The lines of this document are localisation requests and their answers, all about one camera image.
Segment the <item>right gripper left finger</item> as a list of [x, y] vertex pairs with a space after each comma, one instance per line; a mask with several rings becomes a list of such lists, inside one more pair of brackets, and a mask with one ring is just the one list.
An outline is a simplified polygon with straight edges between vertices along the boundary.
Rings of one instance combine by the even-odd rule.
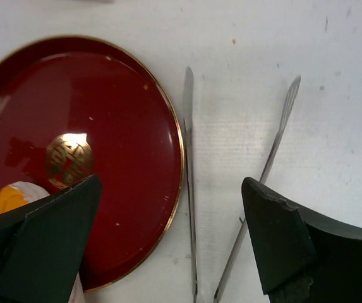
[[0, 302], [68, 302], [99, 207], [91, 175], [0, 214]]

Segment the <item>metal serving tongs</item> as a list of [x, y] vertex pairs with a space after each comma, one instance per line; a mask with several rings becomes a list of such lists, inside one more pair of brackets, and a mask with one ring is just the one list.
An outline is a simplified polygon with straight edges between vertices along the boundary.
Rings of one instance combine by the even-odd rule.
[[[275, 135], [274, 142], [270, 149], [265, 166], [260, 176], [260, 182], [266, 183], [268, 175], [274, 163], [275, 156], [279, 149], [282, 137], [287, 126], [287, 122], [291, 115], [299, 87], [301, 84], [301, 76], [297, 75], [292, 81], [284, 100], [282, 108], [281, 119], [279, 128]], [[194, 92], [194, 74], [192, 69], [188, 66], [184, 74], [184, 88], [183, 88], [183, 127], [184, 127], [184, 159], [185, 159], [185, 172], [186, 172], [186, 188], [188, 192], [188, 210], [190, 214], [190, 249], [191, 249], [191, 282], [193, 301], [198, 301], [198, 261], [197, 261], [197, 241], [196, 241], [196, 203], [195, 203], [195, 176], [194, 176], [194, 163], [193, 163], [193, 92]], [[228, 279], [232, 272], [239, 250], [243, 243], [244, 237], [248, 231], [246, 219], [241, 221], [236, 240], [234, 241], [231, 253], [228, 257], [227, 263], [222, 272], [216, 288], [213, 301], [220, 302], [227, 286]]]

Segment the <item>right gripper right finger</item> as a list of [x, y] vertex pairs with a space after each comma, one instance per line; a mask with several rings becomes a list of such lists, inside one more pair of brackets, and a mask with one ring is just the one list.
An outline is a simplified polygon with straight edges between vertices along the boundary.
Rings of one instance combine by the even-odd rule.
[[362, 302], [362, 228], [257, 180], [241, 194], [262, 292], [271, 302]]

